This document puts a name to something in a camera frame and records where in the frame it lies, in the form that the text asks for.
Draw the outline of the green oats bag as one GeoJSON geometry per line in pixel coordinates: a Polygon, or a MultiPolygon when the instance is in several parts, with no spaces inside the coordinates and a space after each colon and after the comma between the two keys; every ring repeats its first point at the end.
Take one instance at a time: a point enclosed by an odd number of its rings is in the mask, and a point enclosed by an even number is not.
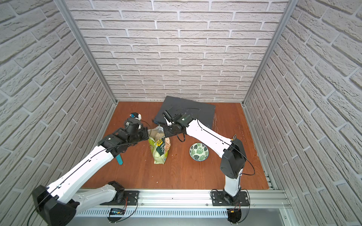
{"type": "Polygon", "coordinates": [[[164,164],[171,147],[170,138],[166,138],[164,128],[158,125],[149,130],[149,145],[154,164],[164,164]]]}

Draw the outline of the green leaf pattern bowl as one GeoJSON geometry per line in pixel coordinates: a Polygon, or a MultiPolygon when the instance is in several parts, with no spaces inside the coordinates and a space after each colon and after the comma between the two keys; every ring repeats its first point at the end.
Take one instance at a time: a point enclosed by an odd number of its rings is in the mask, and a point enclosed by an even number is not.
{"type": "Polygon", "coordinates": [[[191,158],[197,162],[202,162],[209,157],[208,147],[202,143],[195,143],[189,149],[191,158]]]}

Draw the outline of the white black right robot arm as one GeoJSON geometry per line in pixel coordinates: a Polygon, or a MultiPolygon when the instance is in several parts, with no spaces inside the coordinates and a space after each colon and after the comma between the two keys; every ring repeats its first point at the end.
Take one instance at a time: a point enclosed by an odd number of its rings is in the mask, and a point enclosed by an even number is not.
{"type": "Polygon", "coordinates": [[[242,142],[235,137],[226,138],[191,117],[171,119],[166,116],[165,120],[174,135],[185,133],[194,137],[221,158],[220,170],[225,175],[223,190],[229,196],[236,197],[240,191],[240,178],[247,161],[242,142]]]}

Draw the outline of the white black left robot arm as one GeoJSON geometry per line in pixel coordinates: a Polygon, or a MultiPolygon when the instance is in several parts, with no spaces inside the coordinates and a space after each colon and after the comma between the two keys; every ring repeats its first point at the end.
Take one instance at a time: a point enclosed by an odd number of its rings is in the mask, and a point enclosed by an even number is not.
{"type": "Polygon", "coordinates": [[[104,137],[94,149],[68,173],[32,192],[35,212],[49,226],[65,226],[77,214],[94,206],[115,202],[123,204],[124,187],[115,181],[77,195],[76,192],[99,169],[124,153],[128,147],[149,139],[147,128],[128,131],[123,128],[104,137]]]}

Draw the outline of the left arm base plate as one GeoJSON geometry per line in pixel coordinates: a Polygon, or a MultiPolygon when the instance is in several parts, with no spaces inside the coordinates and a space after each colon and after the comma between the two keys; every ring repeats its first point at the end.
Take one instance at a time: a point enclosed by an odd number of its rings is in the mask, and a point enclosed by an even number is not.
{"type": "Polygon", "coordinates": [[[122,195],[117,194],[115,198],[110,202],[105,202],[100,205],[115,205],[115,206],[136,206],[138,204],[139,191],[126,190],[122,195]]]}

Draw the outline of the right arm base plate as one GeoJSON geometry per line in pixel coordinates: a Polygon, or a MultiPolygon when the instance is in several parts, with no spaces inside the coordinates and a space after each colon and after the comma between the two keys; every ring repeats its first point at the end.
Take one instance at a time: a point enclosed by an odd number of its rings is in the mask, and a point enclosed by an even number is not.
{"type": "Polygon", "coordinates": [[[250,205],[249,195],[245,190],[239,190],[235,196],[231,196],[224,190],[213,189],[210,191],[210,198],[213,206],[247,207],[250,205]]]}

